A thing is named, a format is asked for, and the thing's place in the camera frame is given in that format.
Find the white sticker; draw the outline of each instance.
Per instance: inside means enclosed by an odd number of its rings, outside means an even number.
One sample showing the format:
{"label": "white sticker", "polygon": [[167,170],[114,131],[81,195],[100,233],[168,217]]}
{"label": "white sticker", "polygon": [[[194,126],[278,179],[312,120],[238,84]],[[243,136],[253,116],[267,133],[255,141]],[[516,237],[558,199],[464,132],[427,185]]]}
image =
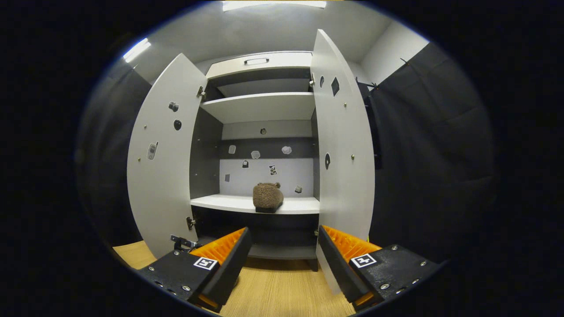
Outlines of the white sticker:
{"label": "white sticker", "polygon": [[358,268],[376,263],[376,260],[368,253],[360,257],[352,258],[351,260]]}
{"label": "white sticker", "polygon": [[194,266],[204,268],[206,270],[211,271],[216,263],[217,263],[217,260],[212,260],[212,259],[208,259],[208,258],[199,258],[198,261],[196,261],[196,263],[194,263]]}

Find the wooden floor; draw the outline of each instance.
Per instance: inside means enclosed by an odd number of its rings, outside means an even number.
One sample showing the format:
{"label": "wooden floor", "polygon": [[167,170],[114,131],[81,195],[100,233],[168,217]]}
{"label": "wooden floor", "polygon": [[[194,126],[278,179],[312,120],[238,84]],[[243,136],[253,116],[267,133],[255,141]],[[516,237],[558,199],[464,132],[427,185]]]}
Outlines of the wooden floor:
{"label": "wooden floor", "polygon": [[[144,241],[114,250],[135,269],[156,261]],[[248,258],[239,283],[219,314],[342,317],[354,314],[354,309],[342,293],[332,295],[321,269],[311,271],[306,261]]]}

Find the stuffed animal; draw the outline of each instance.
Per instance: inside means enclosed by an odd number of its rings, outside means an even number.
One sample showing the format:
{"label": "stuffed animal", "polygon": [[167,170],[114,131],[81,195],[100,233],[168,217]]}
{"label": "stuffed animal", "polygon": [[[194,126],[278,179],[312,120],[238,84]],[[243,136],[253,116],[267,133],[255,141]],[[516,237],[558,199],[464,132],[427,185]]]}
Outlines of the stuffed animal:
{"label": "stuffed animal", "polygon": [[275,213],[284,201],[280,183],[258,183],[253,188],[253,205],[257,213]]}

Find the ceiling light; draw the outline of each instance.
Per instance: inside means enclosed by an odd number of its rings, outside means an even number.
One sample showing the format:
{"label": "ceiling light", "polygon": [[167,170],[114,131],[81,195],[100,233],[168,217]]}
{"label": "ceiling light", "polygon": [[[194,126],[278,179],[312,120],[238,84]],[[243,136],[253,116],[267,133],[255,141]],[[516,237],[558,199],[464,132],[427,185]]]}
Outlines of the ceiling light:
{"label": "ceiling light", "polygon": [[135,44],[135,46],[124,55],[126,63],[132,61],[137,57],[137,55],[141,54],[144,50],[149,48],[149,46],[151,46],[151,43],[149,43],[149,40],[147,40],[147,38],[144,38],[141,42]]}
{"label": "ceiling light", "polygon": [[272,5],[281,3],[286,5],[303,5],[316,8],[325,8],[325,5],[327,4],[326,1],[223,1],[223,12],[250,6]]}

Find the open cabinet door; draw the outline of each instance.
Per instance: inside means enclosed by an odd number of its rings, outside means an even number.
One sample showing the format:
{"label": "open cabinet door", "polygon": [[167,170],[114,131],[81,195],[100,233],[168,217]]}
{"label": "open cabinet door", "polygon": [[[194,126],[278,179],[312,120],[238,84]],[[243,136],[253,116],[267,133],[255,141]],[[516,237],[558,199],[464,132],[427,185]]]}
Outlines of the open cabinet door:
{"label": "open cabinet door", "polygon": [[190,144],[202,98],[198,90],[207,82],[186,56],[178,55],[147,94],[131,134],[129,201],[139,232],[157,259],[173,250],[170,235],[197,241],[195,227],[187,224],[187,217],[193,219]]}
{"label": "open cabinet door", "polygon": [[[374,205],[374,151],[364,102],[343,55],[323,30],[311,73],[319,132],[319,224],[365,240]],[[316,255],[333,293],[340,292],[319,244]]]}

